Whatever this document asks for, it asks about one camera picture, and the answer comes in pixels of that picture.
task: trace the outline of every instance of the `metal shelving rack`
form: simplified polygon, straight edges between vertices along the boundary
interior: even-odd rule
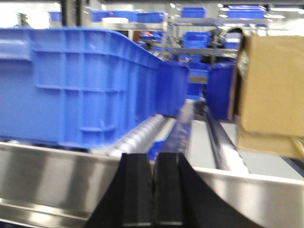
[[[219,28],[223,26],[235,25],[240,27],[250,27],[250,25],[262,25],[267,28],[267,19],[211,19],[211,18],[175,18],[168,24],[168,32],[166,37],[166,48],[170,48],[171,54],[175,55],[202,55],[211,57],[230,57],[236,58],[238,50],[236,49],[219,49]],[[184,48],[178,47],[176,40],[178,39],[178,27],[180,26],[210,26],[217,29],[216,35],[212,42],[213,48]],[[176,36],[173,35],[173,27],[176,27]]]
[[[104,23],[104,22],[91,22],[91,26],[101,29],[112,30],[147,30],[147,31],[163,31],[164,23]]]

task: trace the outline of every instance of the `blue bin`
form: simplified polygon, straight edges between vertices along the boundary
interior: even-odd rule
[[[181,9],[182,18],[204,18],[206,15],[206,8],[204,7],[183,7]]]
[[[167,61],[160,64],[156,87],[156,112],[176,115],[185,102],[188,68],[181,62]]]
[[[206,48],[211,42],[211,38],[207,36],[188,37],[183,41],[184,48]]]
[[[109,145],[155,114],[160,63],[110,30],[0,29],[0,138]]]
[[[185,48],[206,48],[211,42],[211,32],[185,32],[183,46]]]
[[[224,42],[224,48],[227,48],[227,49],[238,49],[239,48],[239,43],[240,42],[229,42],[229,41],[226,41]]]
[[[190,76],[208,77],[210,64],[207,63],[188,63]]]
[[[203,96],[203,85],[197,83],[188,83],[187,95]]]
[[[216,63],[207,84],[207,105],[217,119],[227,120],[234,62]]]
[[[102,21],[102,18],[109,18],[113,16],[113,13],[110,11],[96,9],[92,9],[90,14],[92,22]]]
[[[113,17],[115,18],[128,18],[129,22],[137,21],[137,12],[136,11],[127,11],[127,10],[113,10]]]
[[[155,31],[153,32],[153,35],[152,36],[146,36],[144,34],[144,32],[141,32],[139,37],[141,40],[156,40],[156,41],[161,41],[162,40],[162,35],[163,35],[163,32],[161,31]]]
[[[138,42],[135,42],[135,44],[137,44],[138,46],[146,49],[146,43],[145,42],[142,42],[142,41],[138,41]]]
[[[228,17],[262,19],[265,12],[266,8],[262,6],[236,5],[229,6]]]
[[[62,20],[62,16],[61,16],[61,12],[58,11],[49,11],[48,12],[50,17],[51,17],[51,21],[53,22],[59,22]]]
[[[140,23],[161,23],[165,18],[165,12],[143,12],[137,14],[137,21]]]

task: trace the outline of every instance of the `conveyor belt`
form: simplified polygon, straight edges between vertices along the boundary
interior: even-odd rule
[[[200,140],[194,132],[189,139],[190,128],[207,129],[204,121],[190,124],[191,107],[190,102],[184,106],[186,112],[181,110],[155,165],[149,165],[145,151],[138,149],[119,162],[109,156],[0,143],[0,220],[38,228],[82,228],[86,222],[86,228],[302,228],[304,181],[250,174],[246,169],[191,168],[183,154],[191,164],[197,160],[193,158],[199,158],[199,150],[192,148]],[[236,152],[230,140],[226,143]],[[201,159],[211,154],[200,150]],[[245,153],[239,154],[246,160]]]

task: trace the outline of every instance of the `brown cardboard box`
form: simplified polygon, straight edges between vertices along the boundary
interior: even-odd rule
[[[304,37],[246,37],[236,68],[237,147],[303,158]]]
[[[239,125],[237,128],[239,149],[278,154],[304,159],[303,139],[275,134],[250,133]]]

